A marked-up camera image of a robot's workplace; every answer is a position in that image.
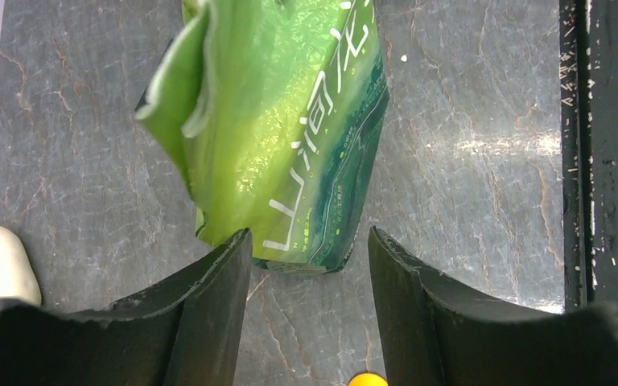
gray tabletop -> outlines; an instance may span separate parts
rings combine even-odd
[[[497,297],[559,312],[562,192],[555,0],[376,1],[391,92],[342,273],[255,269],[236,384],[346,384],[383,372],[368,228]],[[179,175],[132,118],[174,0],[6,0],[0,224],[45,305],[101,307],[202,257]]]

